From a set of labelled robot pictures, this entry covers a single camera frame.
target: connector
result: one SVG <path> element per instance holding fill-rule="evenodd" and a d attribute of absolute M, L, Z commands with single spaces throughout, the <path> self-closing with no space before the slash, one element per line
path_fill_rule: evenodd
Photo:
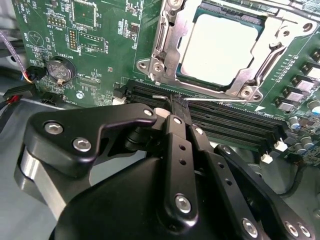
<path fill-rule="evenodd" d="M 42 96 L 41 96 L 41 102 L 43 104 L 48 104 L 51 106 L 57 106 L 58 103 L 62 103 L 62 96 L 55 94 L 55 93 L 51 93 L 51 92 L 45 92 Z"/>
<path fill-rule="evenodd" d="M 17 86 L 10 88 L 5 92 L 3 98 L 8 100 L 13 96 L 20 96 L 23 99 L 29 99 L 37 94 L 37 89 L 34 84 L 26 84 L 22 86 Z"/>
<path fill-rule="evenodd" d="M 43 67 L 30 66 L 26 69 L 26 74 L 30 81 L 39 81 L 47 75 L 47 70 Z"/>

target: grey surface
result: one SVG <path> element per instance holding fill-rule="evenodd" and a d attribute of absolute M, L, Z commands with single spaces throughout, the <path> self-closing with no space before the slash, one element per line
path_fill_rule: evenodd
<path fill-rule="evenodd" d="M 13 178 L 27 119 L 45 110 L 21 103 L 0 135 L 0 235 L 4 240 L 48 239 L 56 224 L 46 205 L 22 192 Z"/>

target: black wire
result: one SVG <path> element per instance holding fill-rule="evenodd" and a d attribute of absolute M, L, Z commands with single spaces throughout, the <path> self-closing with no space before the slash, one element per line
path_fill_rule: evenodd
<path fill-rule="evenodd" d="M 280 196 L 282 199 L 287 199 L 287 198 L 290 198 L 293 194 L 295 194 L 304 176 L 304 171 L 306 168 L 307 168 L 307 165 L 305 163 L 299 164 L 291 187 L 289 188 L 288 191 L 278 194 L 278 196 Z"/>

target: electrolytic capacitor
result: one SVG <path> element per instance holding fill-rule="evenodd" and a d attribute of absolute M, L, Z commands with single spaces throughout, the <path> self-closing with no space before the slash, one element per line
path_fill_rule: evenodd
<path fill-rule="evenodd" d="M 320 101 L 312 100 L 307 104 L 307 107 L 313 114 L 320 114 Z"/>
<path fill-rule="evenodd" d="M 301 143 L 304 149 L 309 149 L 314 146 L 314 143 L 311 140 L 311 137 L 305 136 L 301 138 Z"/>
<path fill-rule="evenodd" d="M 304 154 L 307 151 L 300 142 L 294 145 L 294 149 L 297 154 Z"/>
<path fill-rule="evenodd" d="M 299 129 L 300 124 L 298 122 L 298 118 L 296 116 L 292 116 L 288 119 L 289 126 L 291 129 Z"/>

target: motherboard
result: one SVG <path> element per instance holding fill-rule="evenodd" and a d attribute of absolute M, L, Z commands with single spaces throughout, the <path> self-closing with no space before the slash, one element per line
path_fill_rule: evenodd
<path fill-rule="evenodd" d="M 286 121 L 281 149 L 320 164 L 320 24 L 238 0 L 12 0 L 35 84 L 81 107 L 128 82 Z M 317 0 L 300 2 L 320 14 Z"/>

